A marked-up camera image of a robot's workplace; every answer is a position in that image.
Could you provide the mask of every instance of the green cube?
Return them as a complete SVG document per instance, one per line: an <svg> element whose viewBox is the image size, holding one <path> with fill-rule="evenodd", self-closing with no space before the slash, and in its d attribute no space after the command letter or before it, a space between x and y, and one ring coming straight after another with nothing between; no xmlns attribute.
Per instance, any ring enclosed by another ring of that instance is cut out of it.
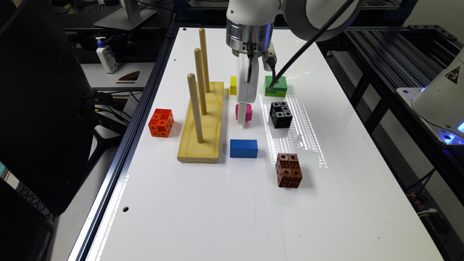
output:
<svg viewBox="0 0 464 261"><path fill-rule="evenodd" d="M273 81L272 76L266 76L266 82L264 86L264 95L265 96L279 96L285 97L287 94L287 81L285 77L281 77L278 79L277 83L275 83L272 90L269 89L270 83Z"/></svg>

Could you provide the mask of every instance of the black chair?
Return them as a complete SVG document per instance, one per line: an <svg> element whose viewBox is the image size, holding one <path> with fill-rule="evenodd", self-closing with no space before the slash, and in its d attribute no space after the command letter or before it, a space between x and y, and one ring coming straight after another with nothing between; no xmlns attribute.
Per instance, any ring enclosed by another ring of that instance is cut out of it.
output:
<svg viewBox="0 0 464 261"><path fill-rule="evenodd" d="M32 191L58 216L101 153L122 138L97 135L89 158L95 126L119 134L125 126L95 112L90 85L49 0L23 0L17 9L0 0L0 9L0 162L21 182L21 195ZM50 219L4 181L0 213L0 260L40 258L53 233Z"/></svg>

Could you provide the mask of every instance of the cube with holes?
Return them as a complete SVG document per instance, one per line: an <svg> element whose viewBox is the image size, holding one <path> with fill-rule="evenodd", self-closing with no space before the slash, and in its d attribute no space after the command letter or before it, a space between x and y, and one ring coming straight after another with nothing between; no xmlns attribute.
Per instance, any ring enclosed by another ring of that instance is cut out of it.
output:
<svg viewBox="0 0 464 261"><path fill-rule="evenodd" d="M286 101L273 102L270 105L269 116L273 121L274 128L290 128L293 114Z"/></svg>
<svg viewBox="0 0 464 261"><path fill-rule="evenodd" d="M275 169L277 171L277 183L279 187L298 188L299 183L303 179L303 174L296 154L277 154Z"/></svg>
<svg viewBox="0 0 464 261"><path fill-rule="evenodd" d="M156 109L148 123L148 128L153 137L169 137L174 125L173 111L170 109Z"/></svg>

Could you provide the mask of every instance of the brown cube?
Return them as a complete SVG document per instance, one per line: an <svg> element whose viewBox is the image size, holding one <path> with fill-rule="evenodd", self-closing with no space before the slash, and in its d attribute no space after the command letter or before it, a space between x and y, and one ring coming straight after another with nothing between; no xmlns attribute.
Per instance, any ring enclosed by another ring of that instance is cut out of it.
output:
<svg viewBox="0 0 464 261"><path fill-rule="evenodd" d="M289 188L289 187L290 187L290 183L288 183L288 182L280 182L280 183L278 184L278 186L281 187L281 188Z"/></svg>
<svg viewBox="0 0 464 261"><path fill-rule="evenodd" d="M303 179L296 154L279 153L275 163L278 186L281 188L298 188Z"/></svg>

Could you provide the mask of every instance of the black cable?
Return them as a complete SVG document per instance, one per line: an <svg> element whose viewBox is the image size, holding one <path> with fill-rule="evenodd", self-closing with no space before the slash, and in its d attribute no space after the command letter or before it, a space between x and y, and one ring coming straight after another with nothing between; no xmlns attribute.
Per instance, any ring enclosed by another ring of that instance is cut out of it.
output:
<svg viewBox="0 0 464 261"><path fill-rule="evenodd" d="M169 11L171 11L171 12L174 12L174 10L169 9L169 8L166 8L166 7L160 7L160 6L155 6L155 5L153 5L153 4L147 4L147 3L143 3L142 1L136 1L136 2L139 3L139 4L145 4L145 5L147 5L147 6L156 7L156 8L161 8L161 9L166 9L166 10L169 10Z"/></svg>
<svg viewBox="0 0 464 261"><path fill-rule="evenodd" d="M130 91L110 91L110 92L107 92L107 94L120 94L120 93L123 93L123 92L130 92Z"/></svg>
<svg viewBox="0 0 464 261"><path fill-rule="evenodd" d="M273 71L273 79L276 77L276 67L270 68Z"/></svg>
<svg viewBox="0 0 464 261"><path fill-rule="evenodd" d="M421 195L422 191L424 190L424 188L426 187L428 181L430 180L430 178L432 177L432 174L430 174L430 176L427 178L427 181L422 185L422 188L420 188L420 191L417 193L418 196Z"/></svg>
<svg viewBox="0 0 464 261"><path fill-rule="evenodd" d="M132 97L138 102L138 99L136 98L135 95L133 95L133 92L132 92L132 91L129 91L129 92L130 92L130 94L132 95Z"/></svg>
<svg viewBox="0 0 464 261"><path fill-rule="evenodd" d="M319 31L307 42L304 46L296 52L296 54L283 66L282 70L277 74L277 77L273 79L273 81L269 85L269 89L271 90L274 85L277 83L278 79L282 77L282 75L288 70L288 68L313 44L319 36L321 36L347 9L348 7L354 2L355 0L347 0L340 9L329 19L323 27L319 29Z"/></svg>
<svg viewBox="0 0 464 261"><path fill-rule="evenodd" d="M93 109L95 109L97 112L98 112L98 111L102 111L102 112L111 113L111 114L113 114L118 120L124 122L124 123L127 124L127 125L129 124L129 122L128 122L123 116L119 115L118 113L116 113L116 112L114 112L114 111L112 111L112 110L109 111L108 109L103 109L103 108L98 108L98 107L95 107L95 108L93 108Z"/></svg>
<svg viewBox="0 0 464 261"><path fill-rule="evenodd" d="M100 99L100 101L103 102L112 112L115 112L115 111L113 111L113 108L111 108L111 105L108 104L108 103L106 103L105 100ZM131 117L129 114L125 113L123 110L118 110L118 109L116 109L116 110L117 110L118 112L124 113L125 116L129 117L129 119L132 119L132 117Z"/></svg>
<svg viewBox="0 0 464 261"><path fill-rule="evenodd" d="M151 1L151 2L149 2L147 5L145 5L145 7L142 7L140 10L143 10L143 9L147 8L150 4L154 4L154 3L157 3L157 2L159 2L159 1L167 1L167 0L154 0L154 1Z"/></svg>
<svg viewBox="0 0 464 261"><path fill-rule="evenodd" d="M430 170L429 173L427 173L425 176L423 176L420 180L418 180L417 182L415 182L413 185L411 186L408 186L406 188L407 191L409 191L410 189L412 188L415 188L417 185L419 185L423 180L425 180L427 177L429 177L430 175L434 174L435 172L435 168L433 168L432 170Z"/></svg>
<svg viewBox="0 0 464 261"><path fill-rule="evenodd" d="M268 59L268 64L269 64L269 67L270 67L270 70L273 72L273 79L276 77L276 64L277 64L277 61L275 58L269 58Z"/></svg>
<svg viewBox="0 0 464 261"><path fill-rule="evenodd" d="M252 68L253 68L253 43L246 43L246 55L248 56L249 59L249 64L248 64L248 75L246 76L246 83L249 83L250 80L252 79Z"/></svg>

